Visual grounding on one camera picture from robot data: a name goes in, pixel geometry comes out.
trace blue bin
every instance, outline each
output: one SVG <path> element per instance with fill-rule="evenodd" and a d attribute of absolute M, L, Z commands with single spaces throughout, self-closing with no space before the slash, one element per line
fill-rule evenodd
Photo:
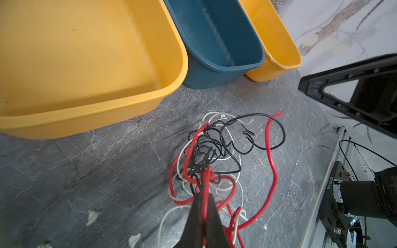
<path fill-rule="evenodd" d="M 164 2 L 187 49 L 183 83 L 190 88 L 231 83 L 265 61 L 262 43 L 238 0 Z"/>

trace gray marble surface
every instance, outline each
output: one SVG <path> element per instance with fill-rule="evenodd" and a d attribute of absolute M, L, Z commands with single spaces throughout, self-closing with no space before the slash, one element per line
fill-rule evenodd
<path fill-rule="evenodd" d="M 56 140 L 0 135 L 0 247 L 128 248 L 132 235 L 140 236 L 135 247 L 156 247 L 160 220 L 175 206 L 167 194 L 173 158 L 188 132 L 214 110 L 283 113 L 278 119 L 287 139 L 273 151 L 276 192 L 266 212 L 241 236 L 248 248 L 297 247 L 336 140 L 318 104 L 298 92 L 299 78 L 292 70 L 264 83 L 241 77 L 208 90 L 182 85 L 146 115 Z M 250 125 L 262 144 L 266 121 L 258 117 Z M 270 131 L 272 144 L 279 142 L 275 123 Z M 238 146 L 248 147 L 238 126 L 231 132 Z M 259 149 L 243 156 L 242 166 L 250 217 L 265 201 L 273 176 Z M 177 188 L 178 196 L 187 197 Z M 232 205 L 240 201 L 238 189 Z M 90 210 L 99 215 L 87 226 Z M 176 244 L 187 214 L 177 209 L 167 217 L 162 247 Z"/>

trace bolt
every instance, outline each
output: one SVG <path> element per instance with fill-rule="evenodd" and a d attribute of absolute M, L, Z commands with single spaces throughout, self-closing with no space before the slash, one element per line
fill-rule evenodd
<path fill-rule="evenodd" d="M 333 231 L 338 235 L 342 234 L 342 230 L 339 227 L 334 227 Z"/>

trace yellow bin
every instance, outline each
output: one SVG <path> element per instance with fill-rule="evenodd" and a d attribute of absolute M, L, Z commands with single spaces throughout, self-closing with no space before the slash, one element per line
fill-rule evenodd
<path fill-rule="evenodd" d="M 239 0 L 264 44 L 265 63 L 247 72 L 257 82 L 275 79 L 302 65 L 298 48 L 269 0 Z"/>
<path fill-rule="evenodd" d="M 52 139 L 124 121 L 186 73 L 163 0 L 0 1 L 0 133 Z"/>

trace blue bin rim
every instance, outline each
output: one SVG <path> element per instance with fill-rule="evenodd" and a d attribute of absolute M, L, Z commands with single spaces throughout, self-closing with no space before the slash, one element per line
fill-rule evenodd
<path fill-rule="evenodd" d="M 256 30 L 255 30 L 254 26 L 252 25 L 250 19 L 248 18 L 247 14 L 245 13 L 245 10 L 241 6 L 239 0 L 234 0 L 234 1 L 237 1 L 237 3 L 240 5 L 240 8 L 241 8 L 241 10 L 244 13 L 245 18 L 249 22 L 252 30 L 255 32 L 256 39 L 257 39 L 257 41 L 258 41 L 258 43 L 260 45 L 260 48 L 262 50 L 262 60 L 260 62 L 258 62 L 258 63 L 248 64 L 248 65 L 237 65 L 237 66 L 222 66 L 222 65 L 217 65 L 217 64 L 211 62 L 210 60 L 206 59 L 189 42 L 189 40 L 187 39 L 185 33 L 182 31 L 182 27 L 179 24 L 179 21 L 176 18 L 176 15 L 175 15 L 170 3 L 168 2 L 168 0 L 164 0 L 164 3 L 166 4 L 166 6 L 168 8 L 168 12 L 170 13 L 170 15 L 172 17 L 172 20 L 174 21 L 174 24 L 177 27 L 179 35 L 181 36 L 182 41 L 185 44 L 185 47 L 187 48 L 187 50 L 193 55 L 193 57 L 196 58 L 196 60 L 200 61 L 206 67 L 208 67 L 208 68 L 210 68 L 210 69 L 212 69 L 214 71 L 217 71 L 217 72 L 231 72 L 231 71 L 251 70 L 251 69 L 259 68 L 265 62 L 265 50 L 264 50 L 263 45 L 262 45 L 262 40 L 259 38 L 258 33 L 256 32 Z"/>

